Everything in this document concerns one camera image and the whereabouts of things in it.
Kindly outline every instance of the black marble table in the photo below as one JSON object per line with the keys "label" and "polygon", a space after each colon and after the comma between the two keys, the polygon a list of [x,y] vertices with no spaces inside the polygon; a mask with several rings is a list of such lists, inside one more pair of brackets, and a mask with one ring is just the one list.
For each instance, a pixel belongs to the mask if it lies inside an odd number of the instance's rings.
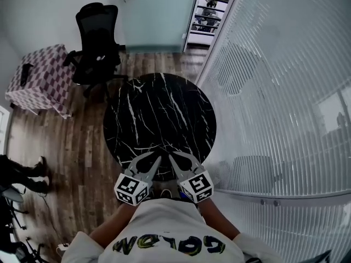
{"label": "black marble table", "polygon": [[[124,168],[138,155],[154,151],[137,168],[146,173],[156,158],[162,162],[155,181],[176,179],[168,153],[182,151],[203,162],[216,137],[216,118],[205,94],[186,79],[152,73],[124,84],[108,105],[104,135],[113,157]],[[175,157],[181,169],[190,161]]]}

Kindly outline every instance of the wooden floor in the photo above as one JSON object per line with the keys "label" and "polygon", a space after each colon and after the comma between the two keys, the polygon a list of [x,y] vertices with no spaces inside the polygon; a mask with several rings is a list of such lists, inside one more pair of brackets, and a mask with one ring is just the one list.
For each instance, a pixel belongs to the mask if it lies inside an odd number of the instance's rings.
{"label": "wooden floor", "polygon": [[[185,54],[121,54],[121,73],[130,78],[146,73],[165,72],[194,81],[207,50],[191,48]],[[113,93],[120,81],[110,83]],[[60,261],[55,250],[59,243],[71,242],[78,231],[90,233],[117,208],[113,191],[120,166],[106,147],[103,116],[107,104],[96,89],[90,99],[84,87],[72,85],[67,106],[73,117],[62,119],[54,111],[36,116],[14,110],[8,156],[25,166],[33,166],[40,155],[47,158],[53,174],[53,190],[45,200],[29,190],[23,209],[30,213],[21,221],[27,230],[17,229],[19,238],[46,244],[43,253],[50,261]]]}

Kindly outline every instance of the cable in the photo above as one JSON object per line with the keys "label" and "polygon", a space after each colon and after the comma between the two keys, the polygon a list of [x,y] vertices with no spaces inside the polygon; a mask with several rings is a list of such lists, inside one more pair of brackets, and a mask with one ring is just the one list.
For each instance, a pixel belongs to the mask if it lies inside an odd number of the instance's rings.
{"label": "cable", "polygon": [[49,205],[48,205],[48,203],[47,203],[47,201],[46,201],[46,199],[45,199],[46,195],[47,195],[47,194],[45,194],[45,196],[44,196],[44,195],[41,195],[41,194],[38,193],[38,196],[41,197],[41,198],[44,200],[45,205],[47,206],[47,208],[48,208],[48,210],[49,210],[49,218],[50,218],[51,226],[53,227],[53,229],[54,229],[54,231],[55,231],[55,233],[56,233],[58,239],[61,241],[62,244],[64,244],[64,241],[63,241],[62,236],[59,234],[59,232],[56,230],[56,228],[55,228],[55,226],[54,226],[53,219],[52,219],[52,216],[51,216],[50,207],[49,207]]}
{"label": "cable", "polygon": [[61,254],[59,254],[57,251],[58,249],[59,249],[59,247],[56,247],[56,253],[62,258]]}

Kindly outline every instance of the person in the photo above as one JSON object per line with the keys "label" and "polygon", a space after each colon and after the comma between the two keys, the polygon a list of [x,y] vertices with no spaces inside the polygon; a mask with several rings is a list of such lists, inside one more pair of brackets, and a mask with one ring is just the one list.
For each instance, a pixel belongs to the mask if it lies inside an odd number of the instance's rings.
{"label": "person", "polygon": [[345,128],[346,119],[343,113],[339,112],[338,116],[336,117],[336,122],[339,128]]}
{"label": "person", "polygon": [[194,203],[170,197],[167,190],[137,207],[121,204],[89,236],[78,232],[61,263],[282,262],[260,239],[241,233],[210,198],[197,204],[200,214]]}
{"label": "person", "polygon": [[31,178],[45,177],[47,175],[47,163],[44,157],[40,157],[34,168],[11,161],[6,155],[0,155],[0,186],[5,191],[14,183],[26,186],[29,190],[37,193],[49,191],[49,178],[45,181],[34,181]]}

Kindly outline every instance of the pink checkered box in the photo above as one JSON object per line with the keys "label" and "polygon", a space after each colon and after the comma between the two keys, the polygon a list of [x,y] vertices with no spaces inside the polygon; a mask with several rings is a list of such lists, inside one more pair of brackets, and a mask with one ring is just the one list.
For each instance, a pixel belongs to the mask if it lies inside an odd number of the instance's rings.
{"label": "pink checkered box", "polygon": [[[64,106],[68,90],[75,72],[73,64],[63,66],[67,51],[63,44],[37,50],[22,58],[15,76],[5,93],[7,100],[22,109],[54,108],[62,117],[71,117],[70,111]],[[27,83],[21,87],[22,65],[31,64]]]}

